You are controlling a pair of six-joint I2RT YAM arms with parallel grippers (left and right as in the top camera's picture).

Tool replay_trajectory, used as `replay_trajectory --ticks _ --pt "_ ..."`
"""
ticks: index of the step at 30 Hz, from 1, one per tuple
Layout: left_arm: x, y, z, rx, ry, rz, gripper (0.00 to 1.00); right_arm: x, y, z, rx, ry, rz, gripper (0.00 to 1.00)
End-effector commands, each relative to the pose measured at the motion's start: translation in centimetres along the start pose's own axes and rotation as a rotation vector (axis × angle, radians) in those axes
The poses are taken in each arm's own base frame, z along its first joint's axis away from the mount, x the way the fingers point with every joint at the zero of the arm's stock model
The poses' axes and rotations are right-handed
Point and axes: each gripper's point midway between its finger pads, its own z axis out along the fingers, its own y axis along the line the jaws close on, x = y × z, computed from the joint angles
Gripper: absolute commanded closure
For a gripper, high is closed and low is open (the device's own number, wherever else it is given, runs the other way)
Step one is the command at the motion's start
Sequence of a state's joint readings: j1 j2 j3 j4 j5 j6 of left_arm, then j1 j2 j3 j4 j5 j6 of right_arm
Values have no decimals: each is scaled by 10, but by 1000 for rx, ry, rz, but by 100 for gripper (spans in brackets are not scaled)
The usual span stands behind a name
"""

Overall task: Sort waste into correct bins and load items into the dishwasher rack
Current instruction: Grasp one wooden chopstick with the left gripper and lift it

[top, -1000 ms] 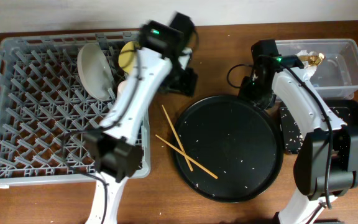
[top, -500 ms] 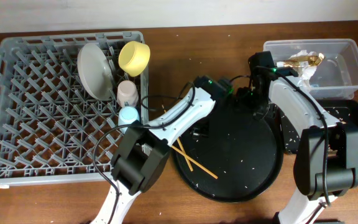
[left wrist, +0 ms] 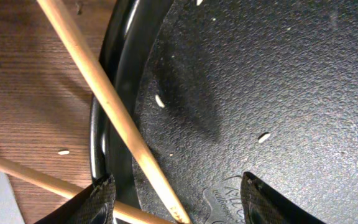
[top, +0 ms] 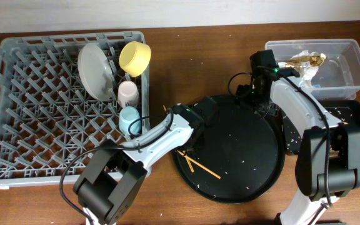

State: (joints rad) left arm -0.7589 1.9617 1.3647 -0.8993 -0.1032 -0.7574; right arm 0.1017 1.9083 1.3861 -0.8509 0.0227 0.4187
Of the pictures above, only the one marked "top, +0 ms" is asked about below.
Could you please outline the white napkin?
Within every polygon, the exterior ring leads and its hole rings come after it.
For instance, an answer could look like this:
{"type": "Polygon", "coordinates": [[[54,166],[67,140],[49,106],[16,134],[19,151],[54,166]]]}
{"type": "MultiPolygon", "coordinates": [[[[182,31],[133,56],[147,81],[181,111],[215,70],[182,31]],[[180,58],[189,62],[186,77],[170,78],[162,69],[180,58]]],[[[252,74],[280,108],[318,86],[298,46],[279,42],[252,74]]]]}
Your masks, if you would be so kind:
{"type": "MultiPolygon", "coordinates": [[[[308,50],[303,50],[299,54],[292,56],[290,59],[296,58],[298,56],[307,56],[307,55],[313,55],[314,53],[320,54],[318,52],[309,52],[308,50]]],[[[285,61],[278,62],[278,65],[280,68],[289,68],[284,66],[285,61]]],[[[311,81],[313,77],[317,74],[320,66],[312,66],[312,67],[306,67],[306,68],[294,68],[302,77],[302,80],[306,83],[307,87],[312,87],[311,81]]]]}

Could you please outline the gold foil wrapper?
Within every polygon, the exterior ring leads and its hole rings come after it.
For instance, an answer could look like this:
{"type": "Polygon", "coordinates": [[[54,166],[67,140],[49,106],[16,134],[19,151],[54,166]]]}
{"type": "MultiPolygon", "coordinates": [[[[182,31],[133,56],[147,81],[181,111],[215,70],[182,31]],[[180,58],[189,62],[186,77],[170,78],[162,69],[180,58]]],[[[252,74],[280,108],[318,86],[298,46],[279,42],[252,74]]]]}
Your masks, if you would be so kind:
{"type": "Polygon", "coordinates": [[[314,52],[313,55],[309,54],[307,56],[298,56],[288,61],[285,61],[284,66],[290,68],[309,68],[312,66],[321,66],[326,59],[327,56],[325,54],[316,54],[314,52]]]}

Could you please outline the pink cup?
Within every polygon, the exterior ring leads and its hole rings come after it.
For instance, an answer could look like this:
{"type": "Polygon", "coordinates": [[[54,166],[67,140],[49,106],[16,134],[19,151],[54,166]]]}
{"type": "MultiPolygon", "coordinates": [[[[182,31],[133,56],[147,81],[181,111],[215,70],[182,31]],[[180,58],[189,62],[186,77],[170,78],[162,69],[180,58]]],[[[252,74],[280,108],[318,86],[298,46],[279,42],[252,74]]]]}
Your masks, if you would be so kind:
{"type": "Polygon", "coordinates": [[[132,81],[123,81],[118,87],[117,101],[122,108],[137,107],[139,104],[139,91],[132,81]]]}

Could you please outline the light blue cup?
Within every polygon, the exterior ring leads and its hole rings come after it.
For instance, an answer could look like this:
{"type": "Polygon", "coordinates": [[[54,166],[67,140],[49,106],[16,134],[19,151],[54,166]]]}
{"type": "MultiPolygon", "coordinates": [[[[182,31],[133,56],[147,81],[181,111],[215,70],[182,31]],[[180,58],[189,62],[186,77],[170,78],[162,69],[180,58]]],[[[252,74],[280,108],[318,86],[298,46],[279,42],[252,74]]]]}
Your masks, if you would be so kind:
{"type": "Polygon", "coordinates": [[[127,106],[121,109],[119,114],[119,128],[121,132],[128,136],[138,134],[142,128],[142,122],[140,120],[131,126],[131,134],[129,133],[129,126],[139,118],[139,112],[135,107],[127,106]]]}

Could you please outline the yellow bowl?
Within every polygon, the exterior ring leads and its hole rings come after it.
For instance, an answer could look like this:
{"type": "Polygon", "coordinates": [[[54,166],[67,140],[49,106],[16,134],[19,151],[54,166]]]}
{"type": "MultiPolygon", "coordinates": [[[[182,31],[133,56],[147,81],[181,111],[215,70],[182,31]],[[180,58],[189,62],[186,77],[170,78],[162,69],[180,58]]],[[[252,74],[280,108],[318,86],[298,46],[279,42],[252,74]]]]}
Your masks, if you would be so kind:
{"type": "Polygon", "coordinates": [[[119,65],[132,77],[140,76],[151,60],[151,48],[137,41],[127,43],[119,56],[119,65]]]}

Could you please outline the nut shell food scraps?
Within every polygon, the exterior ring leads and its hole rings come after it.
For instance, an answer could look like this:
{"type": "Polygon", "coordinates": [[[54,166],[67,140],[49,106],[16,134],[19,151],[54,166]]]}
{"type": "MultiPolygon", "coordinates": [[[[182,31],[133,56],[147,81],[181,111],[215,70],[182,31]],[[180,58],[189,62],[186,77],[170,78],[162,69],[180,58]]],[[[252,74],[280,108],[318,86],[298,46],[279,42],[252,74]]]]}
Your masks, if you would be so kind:
{"type": "Polygon", "coordinates": [[[348,159],[348,133],[346,131],[347,122],[339,122],[337,127],[329,130],[329,155],[331,159],[346,161],[348,159]]]}

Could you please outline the grey round plate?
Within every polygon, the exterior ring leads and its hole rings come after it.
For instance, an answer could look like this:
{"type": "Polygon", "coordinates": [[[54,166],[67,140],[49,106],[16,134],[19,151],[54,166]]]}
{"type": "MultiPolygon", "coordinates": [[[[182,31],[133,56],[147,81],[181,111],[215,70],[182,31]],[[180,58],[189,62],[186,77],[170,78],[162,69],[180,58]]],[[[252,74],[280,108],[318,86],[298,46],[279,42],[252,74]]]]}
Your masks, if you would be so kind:
{"type": "Polygon", "coordinates": [[[113,88],[113,71],[97,44],[86,44],[80,50],[77,68],[81,83],[92,98],[99,101],[111,98],[109,90],[113,88]]]}

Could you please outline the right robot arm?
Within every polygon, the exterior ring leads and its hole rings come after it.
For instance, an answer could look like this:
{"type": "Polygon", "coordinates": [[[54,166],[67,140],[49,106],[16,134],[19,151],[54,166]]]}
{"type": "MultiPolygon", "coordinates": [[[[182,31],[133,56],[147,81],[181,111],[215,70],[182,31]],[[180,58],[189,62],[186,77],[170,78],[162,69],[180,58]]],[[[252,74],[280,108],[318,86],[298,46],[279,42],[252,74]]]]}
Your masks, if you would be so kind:
{"type": "Polygon", "coordinates": [[[292,67],[279,67],[272,50],[249,58],[251,84],[239,98],[254,106],[277,105],[301,135],[297,191],[276,224],[316,224],[326,210],[360,187],[360,127],[344,124],[306,89],[292,67]]]}

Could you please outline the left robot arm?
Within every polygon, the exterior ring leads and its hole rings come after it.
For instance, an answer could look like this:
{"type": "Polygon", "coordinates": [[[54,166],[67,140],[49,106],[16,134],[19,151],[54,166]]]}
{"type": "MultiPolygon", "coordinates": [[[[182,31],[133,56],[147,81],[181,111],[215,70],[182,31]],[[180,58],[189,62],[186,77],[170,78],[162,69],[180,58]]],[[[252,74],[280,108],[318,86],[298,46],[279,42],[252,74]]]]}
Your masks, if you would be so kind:
{"type": "Polygon", "coordinates": [[[169,151],[193,149],[217,113],[211,97],[189,106],[178,104],[147,133],[96,148],[73,187],[89,223],[115,224],[134,202],[149,168],[169,151]]]}

